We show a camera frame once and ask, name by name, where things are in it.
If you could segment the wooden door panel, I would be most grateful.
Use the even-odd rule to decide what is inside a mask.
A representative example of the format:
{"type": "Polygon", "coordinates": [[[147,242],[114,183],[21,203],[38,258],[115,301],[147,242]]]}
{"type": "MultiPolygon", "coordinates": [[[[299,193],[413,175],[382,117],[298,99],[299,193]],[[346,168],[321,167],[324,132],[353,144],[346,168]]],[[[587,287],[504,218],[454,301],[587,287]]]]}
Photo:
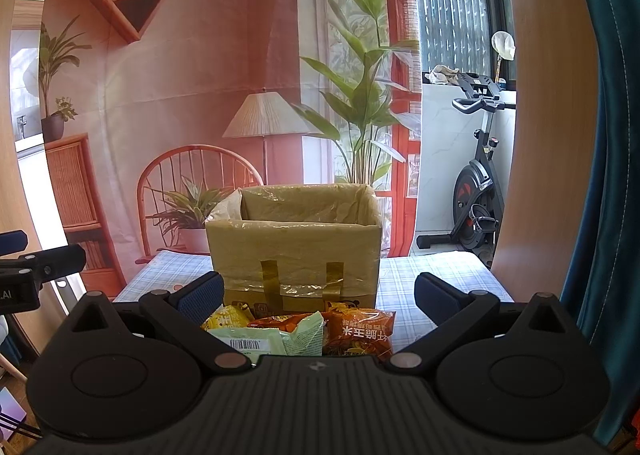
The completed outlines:
{"type": "Polygon", "coordinates": [[[516,301],[561,293],[582,222],[597,126],[586,0],[512,0],[515,137],[492,273],[516,301]]]}

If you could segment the green snack packet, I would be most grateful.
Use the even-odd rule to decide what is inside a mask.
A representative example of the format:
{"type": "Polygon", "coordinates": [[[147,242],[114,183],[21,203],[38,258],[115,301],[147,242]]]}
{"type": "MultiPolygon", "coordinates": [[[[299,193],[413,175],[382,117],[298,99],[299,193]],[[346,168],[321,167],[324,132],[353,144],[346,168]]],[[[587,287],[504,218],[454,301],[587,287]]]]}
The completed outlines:
{"type": "Polygon", "coordinates": [[[320,312],[314,312],[303,317],[293,331],[269,327],[224,327],[211,329],[208,334],[244,354],[253,364],[263,355],[321,357],[324,319],[320,312]]]}

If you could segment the cardboard box with yellow liner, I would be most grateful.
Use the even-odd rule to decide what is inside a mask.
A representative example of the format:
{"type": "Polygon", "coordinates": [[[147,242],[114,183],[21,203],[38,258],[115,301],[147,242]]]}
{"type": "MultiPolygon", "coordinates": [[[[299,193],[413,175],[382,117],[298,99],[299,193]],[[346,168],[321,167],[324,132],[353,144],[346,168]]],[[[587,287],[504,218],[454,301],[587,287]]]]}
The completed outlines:
{"type": "Polygon", "coordinates": [[[228,305],[258,317],[375,305],[382,217],[367,184],[238,189],[205,229],[228,305]]]}

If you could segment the plaid strawberry tablecloth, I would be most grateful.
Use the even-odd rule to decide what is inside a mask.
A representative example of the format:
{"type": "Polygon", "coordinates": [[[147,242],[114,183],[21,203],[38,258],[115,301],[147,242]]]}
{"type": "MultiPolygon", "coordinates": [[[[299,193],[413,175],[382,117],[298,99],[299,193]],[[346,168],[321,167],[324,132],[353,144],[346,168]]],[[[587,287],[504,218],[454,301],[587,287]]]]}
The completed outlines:
{"type": "MultiPolygon", "coordinates": [[[[156,255],[115,298],[132,302],[153,289],[171,293],[213,270],[209,256],[163,250],[156,255]]],[[[512,297],[493,274],[472,253],[450,251],[434,255],[384,258],[378,272],[375,307],[394,311],[395,324],[390,343],[394,351],[404,349],[436,327],[420,305],[433,310],[442,303],[447,314],[456,308],[450,293],[492,293],[503,302],[512,297]]]]}

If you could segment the yellow snack packet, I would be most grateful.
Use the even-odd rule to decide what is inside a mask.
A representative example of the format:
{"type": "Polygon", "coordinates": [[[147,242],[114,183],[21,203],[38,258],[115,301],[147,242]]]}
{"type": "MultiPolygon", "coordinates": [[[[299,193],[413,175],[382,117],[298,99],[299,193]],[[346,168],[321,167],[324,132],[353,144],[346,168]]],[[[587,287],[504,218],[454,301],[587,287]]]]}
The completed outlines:
{"type": "Polygon", "coordinates": [[[201,325],[204,331],[218,328],[247,327],[254,321],[254,315],[246,303],[237,305],[221,305],[201,325]]]}

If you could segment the teal curtain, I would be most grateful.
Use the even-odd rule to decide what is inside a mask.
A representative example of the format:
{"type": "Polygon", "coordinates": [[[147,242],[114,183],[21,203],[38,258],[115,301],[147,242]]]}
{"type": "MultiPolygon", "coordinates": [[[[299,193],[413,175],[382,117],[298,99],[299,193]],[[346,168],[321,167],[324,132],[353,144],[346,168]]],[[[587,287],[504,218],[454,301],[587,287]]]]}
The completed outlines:
{"type": "Polygon", "coordinates": [[[611,383],[610,443],[639,406],[639,0],[586,0],[598,48],[597,130],[561,301],[611,383]]]}

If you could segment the white cloth on pole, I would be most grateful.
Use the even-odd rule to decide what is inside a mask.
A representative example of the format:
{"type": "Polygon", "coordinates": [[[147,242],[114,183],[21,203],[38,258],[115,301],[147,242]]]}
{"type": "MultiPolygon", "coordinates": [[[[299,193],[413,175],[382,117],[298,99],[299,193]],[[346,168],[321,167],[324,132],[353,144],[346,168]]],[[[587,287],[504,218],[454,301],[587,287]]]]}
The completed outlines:
{"type": "Polygon", "coordinates": [[[491,47],[497,53],[497,64],[494,82],[498,84],[501,65],[504,61],[513,61],[515,58],[515,41],[513,36],[504,30],[497,30],[491,36],[491,47]]]}

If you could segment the orange snack packet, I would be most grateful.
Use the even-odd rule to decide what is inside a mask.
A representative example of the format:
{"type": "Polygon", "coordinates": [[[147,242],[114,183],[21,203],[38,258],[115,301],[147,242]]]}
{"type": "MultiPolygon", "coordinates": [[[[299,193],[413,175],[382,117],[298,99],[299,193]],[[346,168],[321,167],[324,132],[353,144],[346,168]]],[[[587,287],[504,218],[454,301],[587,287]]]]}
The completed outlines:
{"type": "Polygon", "coordinates": [[[326,357],[370,355],[385,361],[393,354],[394,311],[360,309],[336,303],[322,313],[326,357]]]}

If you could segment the black exercise bike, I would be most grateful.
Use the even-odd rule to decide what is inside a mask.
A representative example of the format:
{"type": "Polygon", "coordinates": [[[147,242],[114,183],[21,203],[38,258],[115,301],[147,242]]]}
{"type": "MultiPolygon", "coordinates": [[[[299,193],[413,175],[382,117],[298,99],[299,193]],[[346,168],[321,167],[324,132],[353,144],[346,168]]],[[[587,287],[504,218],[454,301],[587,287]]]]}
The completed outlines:
{"type": "Polygon", "coordinates": [[[429,249],[434,245],[459,245],[480,258],[486,267],[494,260],[501,228],[504,201],[494,153],[499,140],[491,135],[496,113],[514,110],[513,102],[503,100],[496,83],[488,76],[476,73],[457,74],[462,98],[451,105],[464,115],[483,114],[480,128],[474,131],[475,154],[459,172],[452,194],[454,226],[445,234],[422,234],[416,246],[429,249]]]}

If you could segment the printed room backdrop cloth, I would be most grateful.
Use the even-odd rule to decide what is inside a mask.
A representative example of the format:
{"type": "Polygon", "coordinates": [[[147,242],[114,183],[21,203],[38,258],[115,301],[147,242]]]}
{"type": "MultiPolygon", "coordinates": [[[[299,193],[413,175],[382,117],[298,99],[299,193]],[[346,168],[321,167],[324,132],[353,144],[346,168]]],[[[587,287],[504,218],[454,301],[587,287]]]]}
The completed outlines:
{"type": "Polygon", "coordinates": [[[396,186],[399,0],[44,0],[47,161],[90,290],[204,250],[196,186],[396,186]]]}

